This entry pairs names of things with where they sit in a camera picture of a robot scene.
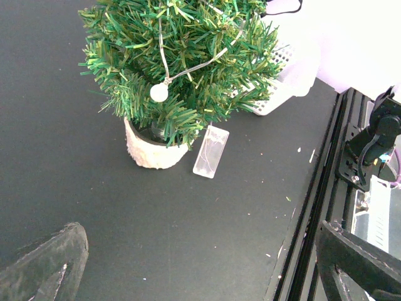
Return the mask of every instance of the green foliage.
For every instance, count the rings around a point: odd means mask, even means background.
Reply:
[[[273,60],[276,29],[261,22],[259,0],[211,1],[219,14],[202,0],[98,0],[79,11],[87,28],[85,63],[100,89],[110,95],[103,109],[140,123],[157,122],[166,141],[189,144],[210,121],[226,120],[233,110],[267,100],[269,79],[281,66]],[[159,45],[162,21],[164,53],[170,76],[218,60],[169,85],[169,97],[156,103],[152,85],[165,79]],[[242,36],[233,44],[239,34]],[[248,91],[249,83],[256,88]],[[238,91],[233,97],[232,91]]]

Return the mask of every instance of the robotic arm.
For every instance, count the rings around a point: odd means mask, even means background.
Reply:
[[[351,133],[341,157],[340,176],[363,191],[369,190],[369,168],[388,152],[401,134],[401,84],[390,87],[378,96],[369,119],[369,126],[358,134]]]

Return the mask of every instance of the clear plastic tag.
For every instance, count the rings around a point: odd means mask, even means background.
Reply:
[[[229,134],[228,131],[212,125],[207,127],[206,135],[194,166],[194,174],[213,179]]]

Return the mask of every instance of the dark gray tabletop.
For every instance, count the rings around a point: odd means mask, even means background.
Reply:
[[[262,300],[335,92],[317,80],[266,117],[216,124],[230,137],[212,180],[192,173],[202,139],[171,169],[140,168],[79,76],[76,11],[92,3],[0,3],[1,258],[77,221],[90,253],[77,300]]]

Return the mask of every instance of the white ball ornament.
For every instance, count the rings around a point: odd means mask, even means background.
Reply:
[[[150,88],[150,97],[155,102],[163,102],[169,96],[169,88],[165,83],[158,83]]]

